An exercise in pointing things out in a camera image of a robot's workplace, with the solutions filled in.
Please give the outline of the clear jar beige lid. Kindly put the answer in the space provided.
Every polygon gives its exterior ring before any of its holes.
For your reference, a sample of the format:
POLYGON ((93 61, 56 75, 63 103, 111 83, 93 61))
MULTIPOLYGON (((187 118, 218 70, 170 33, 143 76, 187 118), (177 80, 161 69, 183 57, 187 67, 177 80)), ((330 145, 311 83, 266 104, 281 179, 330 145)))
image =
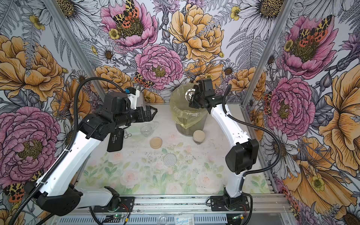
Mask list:
POLYGON ((140 132, 144 137, 149 137, 153 134, 153 127, 152 125, 145 124, 140 128, 140 132))

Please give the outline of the peeled foil seal disc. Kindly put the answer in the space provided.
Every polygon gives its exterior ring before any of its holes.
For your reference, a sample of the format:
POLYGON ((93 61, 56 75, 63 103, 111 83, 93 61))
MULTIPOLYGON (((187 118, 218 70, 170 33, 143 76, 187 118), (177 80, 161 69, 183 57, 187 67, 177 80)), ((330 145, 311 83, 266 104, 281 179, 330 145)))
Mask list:
POLYGON ((166 167, 173 167, 177 163, 177 157, 173 153, 168 153, 163 157, 163 163, 166 167))

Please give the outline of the foil tea jar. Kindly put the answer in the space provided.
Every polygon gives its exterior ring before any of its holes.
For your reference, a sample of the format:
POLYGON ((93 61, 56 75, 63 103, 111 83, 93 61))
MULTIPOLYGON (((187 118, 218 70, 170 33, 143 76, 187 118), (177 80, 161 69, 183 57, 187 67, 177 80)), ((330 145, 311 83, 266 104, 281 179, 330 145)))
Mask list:
POLYGON ((195 94, 195 91, 196 90, 194 88, 191 88, 185 92, 185 99, 187 102, 192 102, 192 98, 193 98, 193 95, 195 94))

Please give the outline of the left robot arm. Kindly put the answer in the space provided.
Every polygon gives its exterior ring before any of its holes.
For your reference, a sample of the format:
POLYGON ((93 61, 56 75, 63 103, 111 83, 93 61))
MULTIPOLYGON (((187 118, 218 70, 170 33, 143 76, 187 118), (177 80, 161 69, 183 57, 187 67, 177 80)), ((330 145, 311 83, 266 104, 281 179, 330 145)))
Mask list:
POLYGON ((125 93, 106 94, 103 106, 74 126, 70 148, 63 151, 37 182, 25 185, 25 191, 42 210, 57 216, 90 206, 105 207, 111 212, 118 210, 121 200, 113 188, 76 188, 71 180, 106 137, 110 137, 109 151, 120 151, 125 128, 152 121, 157 111, 145 104, 140 91, 127 89, 125 93))

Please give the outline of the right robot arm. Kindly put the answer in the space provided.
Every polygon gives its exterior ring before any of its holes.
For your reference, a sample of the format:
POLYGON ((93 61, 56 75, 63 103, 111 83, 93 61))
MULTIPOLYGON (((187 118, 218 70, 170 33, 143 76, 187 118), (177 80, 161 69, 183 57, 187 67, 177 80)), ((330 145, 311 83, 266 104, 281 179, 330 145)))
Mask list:
POLYGON ((185 94, 189 106, 206 109, 225 134, 230 149, 226 151, 226 165, 231 172, 222 199, 212 196, 213 211, 248 211, 248 198, 243 194, 245 172, 257 161, 259 142, 251 139, 239 123, 231 118, 225 95, 217 95, 212 80, 202 79, 185 94))

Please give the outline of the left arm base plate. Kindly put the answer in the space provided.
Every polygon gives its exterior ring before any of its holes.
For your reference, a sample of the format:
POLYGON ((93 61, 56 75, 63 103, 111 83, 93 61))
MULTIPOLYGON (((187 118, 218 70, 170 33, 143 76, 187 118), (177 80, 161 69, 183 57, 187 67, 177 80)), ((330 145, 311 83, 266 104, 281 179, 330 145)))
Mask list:
POLYGON ((106 206, 94 206, 93 211, 96 213, 106 213, 106 212, 132 212, 135 197, 132 196, 120 196, 116 200, 111 200, 110 203, 106 206))

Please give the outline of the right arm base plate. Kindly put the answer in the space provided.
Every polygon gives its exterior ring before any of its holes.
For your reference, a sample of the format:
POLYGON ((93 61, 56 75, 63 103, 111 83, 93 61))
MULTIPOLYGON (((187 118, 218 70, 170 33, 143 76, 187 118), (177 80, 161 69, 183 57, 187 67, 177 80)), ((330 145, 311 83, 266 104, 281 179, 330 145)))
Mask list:
POLYGON ((250 201, 245 195, 236 198, 228 196, 211 196, 210 204, 213 212, 245 212, 250 210, 250 201))

